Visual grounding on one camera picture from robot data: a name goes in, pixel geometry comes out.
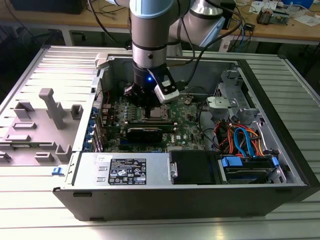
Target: blue cable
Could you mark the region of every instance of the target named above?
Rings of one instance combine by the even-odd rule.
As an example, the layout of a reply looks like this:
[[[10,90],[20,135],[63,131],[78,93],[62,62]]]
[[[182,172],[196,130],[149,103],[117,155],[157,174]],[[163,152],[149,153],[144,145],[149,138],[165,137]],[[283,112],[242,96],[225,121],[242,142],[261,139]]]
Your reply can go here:
[[[245,151],[242,150],[242,148],[239,146],[239,142],[238,142],[238,132],[239,131],[243,131],[244,136],[245,136],[245,140],[246,140],[246,145],[248,147],[248,152],[249,155],[252,157],[256,157],[254,149],[251,146],[251,140],[250,140],[250,136],[249,133],[247,132],[247,130],[245,130],[243,127],[238,127],[233,134],[233,138],[234,138],[234,145],[235,147],[240,151],[240,153],[242,153],[243,157],[246,158],[247,155],[245,153]]]

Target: workbench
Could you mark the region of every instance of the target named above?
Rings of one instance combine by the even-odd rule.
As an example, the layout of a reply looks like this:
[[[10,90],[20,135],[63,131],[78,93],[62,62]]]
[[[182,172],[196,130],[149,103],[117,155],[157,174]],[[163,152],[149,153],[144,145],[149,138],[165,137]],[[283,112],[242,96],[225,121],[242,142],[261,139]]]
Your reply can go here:
[[[120,48],[51,46],[39,51],[0,105],[0,138],[18,101],[46,108],[41,88],[53,88],[63,108],[86,105],[98,53],[130,54]],[[192,56],[184,51],[184,56]],[[320,97],[287,59],[270,54],[208,52],[207,58],[246,60],[312,170],[320,179]],[[265,240],[320,238],[320,192],[280,206],[265,217],[82,222],[53,195],[64,181],[53,166],[0,167],[2,239]]]
[[[93,3],[96,12],[99,11],[99,6],[105,6],[109,3],[105,0],[98,0]],[[66,46],[73,46],[72,31],[89,31],[102,32],[102,29],[97,24],[93,14],[84,9],[79,15],[50,13],[50,12],[32,12],[32,11],[15,11],[10,5],[13,14],[28,28],[39,29],[56,29],[61,30]],[[119,9],[118,6],[110,6],[106,8],[108,11]],[[317,45],[320,41],[320,24],[316,26],[307,26],[292,18],[288,25],[261,25],[257,24],[257,14],[249,13],[249,6],[239,7],[240,13],[247,23],[255,25],[252,41],[271,42],[271,43],[286,43],[286,44],[304,44]],[[312,11],[320,11],[320,6],[312,5]],[[116,19],[97,14],[102,24],[111,33],[129,33],[128,29],[128,10],[123,9],[116,12]],[[4,0],[0,0],[0,25],[21,27],[21,25],[9,13]],[[238,37],[239,31],[234,32],[227,40],[230,41]]]

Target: slotted metal table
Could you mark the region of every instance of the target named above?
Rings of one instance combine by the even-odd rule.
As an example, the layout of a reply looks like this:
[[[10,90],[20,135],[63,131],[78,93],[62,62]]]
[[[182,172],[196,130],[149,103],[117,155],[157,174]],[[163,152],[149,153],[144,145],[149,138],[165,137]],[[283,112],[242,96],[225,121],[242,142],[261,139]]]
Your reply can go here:
[[[18,101],[39,101],[43,87],[53,88],[62,107],[85,104],[97,74],[98,53],[128,53],[120,48],[51,46],[41,49],[0,105],[0,138],[16,116]],[[204,57],[248,62],[297,146],[320,180],[320,98],[286,59],[277,55],[216,53]],[[82,222],[52,194],[63,177],[52,166],[0,167],[1,239],[176,239],[264,240],[320,238],[320,192],[291,202],[265,217],[149,221]]]

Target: side panel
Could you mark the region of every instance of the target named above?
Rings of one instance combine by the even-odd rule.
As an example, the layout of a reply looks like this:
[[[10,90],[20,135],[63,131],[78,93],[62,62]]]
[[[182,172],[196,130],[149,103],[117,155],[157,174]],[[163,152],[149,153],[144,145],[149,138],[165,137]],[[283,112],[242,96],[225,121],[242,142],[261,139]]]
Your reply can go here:
[[[275,133],[277,134],[295,169],[298,171],[303,182],[309,185],[307,192],[305,192],[303,196],[295,199],[295,201],[302,201],[319,191],[320,183],[316,175],[313,173],[308,162],[306,161],[305,157],[299,150],[296,142],[290,135],[285,124],[278,115],[277,111],[275,110],[273,104],[263,90],[262,86],[258,82],[254,72],[250,69],[247,61],[240,60],[239,65],[249,83],[248,88],[251,88],[252,92],[255,94],[259,104],[261,105],[261,108],[270,121]]]
[[[81,221],[264,216],[305,187],[53,191]]]

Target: motherboard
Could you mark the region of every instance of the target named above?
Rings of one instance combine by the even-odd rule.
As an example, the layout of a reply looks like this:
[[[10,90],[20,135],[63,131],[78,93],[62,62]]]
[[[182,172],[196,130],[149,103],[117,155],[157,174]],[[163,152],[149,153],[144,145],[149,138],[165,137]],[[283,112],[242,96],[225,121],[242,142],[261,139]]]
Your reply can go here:
[[[119,97],[102,111],[104,152],[167,153],[171,150],[204,150],[197,125],[197,104],[189,96],[145,110]]]

